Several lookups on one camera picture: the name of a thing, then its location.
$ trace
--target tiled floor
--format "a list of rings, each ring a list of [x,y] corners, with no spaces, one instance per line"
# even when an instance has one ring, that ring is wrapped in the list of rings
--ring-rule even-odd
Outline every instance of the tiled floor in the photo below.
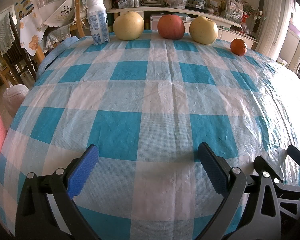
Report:
[[[34,79],[30,74],[26,73],[26,76],[22,76],[21,79],[23,80],[27,88],[31,89],[33,87]],[[2,85],[0,89],[0,114],[5,128],[8,129],[12,123],[13,118],[9,115],[7,109],[3,104],[2,96],[5,90],[6,90],[6,86]]]

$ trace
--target silver can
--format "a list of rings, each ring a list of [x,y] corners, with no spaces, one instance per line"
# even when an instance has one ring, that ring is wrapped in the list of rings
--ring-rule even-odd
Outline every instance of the silver can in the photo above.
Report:
[[[139,6],[140,6],[139,0],[134,0],[134,6],[135,6],[135,7],[139,7]]]
[[[129,0],[129,7],[134,7],[134,0]]]

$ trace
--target metal screw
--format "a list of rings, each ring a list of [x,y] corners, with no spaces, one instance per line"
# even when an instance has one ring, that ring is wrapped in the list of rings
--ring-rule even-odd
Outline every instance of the metal screw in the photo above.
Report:
[[[28,179],[32,179],[33,177],[34,177],[34,173],[33,172],[28,173],[28,175],[27,175]]]
[[[268,172],[266,172],[266,171],[264,171],[264,172],[262,173],[262,175],[263,175],[265,178],[269,178],[269,177],[270,177],[270,174],[269,174]]]
[[[61,175],[61,174],[63,174],[64,171],[65,170],[63,168],[59,168],[59,169],[56,170],[56,174]]]
[[[235,174],[240,174],[241,170],[238,167],[233,167],[232,172]]]

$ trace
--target blue and white tablecloth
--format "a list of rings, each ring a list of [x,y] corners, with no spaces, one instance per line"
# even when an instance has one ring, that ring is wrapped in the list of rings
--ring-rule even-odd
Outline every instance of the blue and white tablecloth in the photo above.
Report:
[[[203,141],[247,174],[263,155],[300,185],[300,168],[285,159],[288,145],[300,149],[300,80],[259,53],[229,48],[151,31],[69,47],[27,95],[0,154],[9,230],[26,174],[66,167],[90,144],[99,162],[74,200],[103,240],[194,239],[222,200],[197,158]]]

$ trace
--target white curtain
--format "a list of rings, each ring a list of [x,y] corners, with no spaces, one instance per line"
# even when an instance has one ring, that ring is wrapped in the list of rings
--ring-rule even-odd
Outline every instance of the white curtain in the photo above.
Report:
[[[277,60],[286,37],[291,17],[293,0],[265,0],[261,36],[256,51]]]

